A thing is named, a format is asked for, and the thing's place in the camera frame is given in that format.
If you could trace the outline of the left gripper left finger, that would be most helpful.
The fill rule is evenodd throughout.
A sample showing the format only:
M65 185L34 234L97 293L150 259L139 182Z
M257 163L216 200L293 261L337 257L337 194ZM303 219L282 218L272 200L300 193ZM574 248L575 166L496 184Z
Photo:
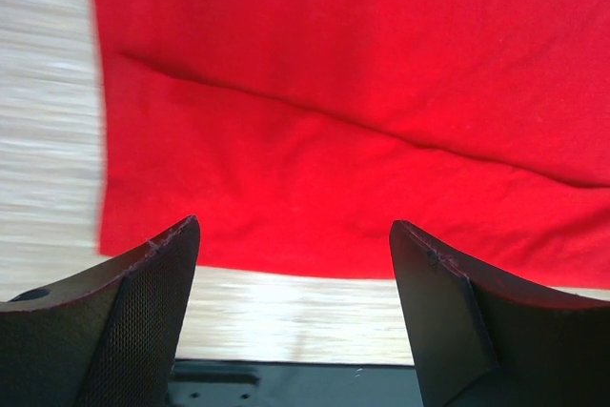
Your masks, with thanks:
M1 304L4 406L161 406L192 289L197 218Z

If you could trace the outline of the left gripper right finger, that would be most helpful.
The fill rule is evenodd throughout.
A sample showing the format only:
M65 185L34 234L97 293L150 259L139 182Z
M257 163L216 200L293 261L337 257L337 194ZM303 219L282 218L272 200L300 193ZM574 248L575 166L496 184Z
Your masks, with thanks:
M512 275L406 221L390 231L427 406L605 406L609 304Z

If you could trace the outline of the red t-shirt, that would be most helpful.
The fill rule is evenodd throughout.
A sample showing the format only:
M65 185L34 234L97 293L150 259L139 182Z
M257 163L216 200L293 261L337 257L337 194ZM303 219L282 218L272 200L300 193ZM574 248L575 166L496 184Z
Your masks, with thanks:
M204 265L389 278L407 220L609 285L609 0L94 0L99 249L194 214Z

